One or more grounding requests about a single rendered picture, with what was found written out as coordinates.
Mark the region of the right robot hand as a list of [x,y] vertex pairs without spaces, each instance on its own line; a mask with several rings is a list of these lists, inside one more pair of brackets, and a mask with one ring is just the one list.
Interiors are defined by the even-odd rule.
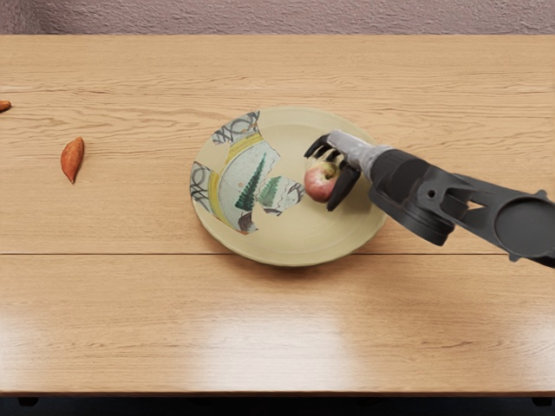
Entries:
[[377,158],[393,150],[393,147],[371,145],[351,134],[333,130],[315,140],[304,153],[304,157],[317,159],[329,150],[330,161],[334,161],[338,156],[343,157],[339,164],[339,177],[326,202],[327,211],[334,211],[349,195],[362,174],[370,180],[370,170]]

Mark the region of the red yellow apple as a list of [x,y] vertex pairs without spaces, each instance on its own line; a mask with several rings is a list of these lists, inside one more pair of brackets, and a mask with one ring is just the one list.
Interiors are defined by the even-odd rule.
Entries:
[[305,193],[318,203],[327,203],[339,176],[337,164],[323,161],[310,167],[304,175]]

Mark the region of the cream plate with printed pattern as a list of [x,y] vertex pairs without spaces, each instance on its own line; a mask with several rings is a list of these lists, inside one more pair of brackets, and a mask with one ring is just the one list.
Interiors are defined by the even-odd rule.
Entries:
[[252,111],[217,129],[196,156],[193,207],[226,248],[277,266],[327,263],[361,248],[386,222],[360,179],[334,210],[305,192],[309,145],[334,129],[374,139],[343,117],[311,107]]

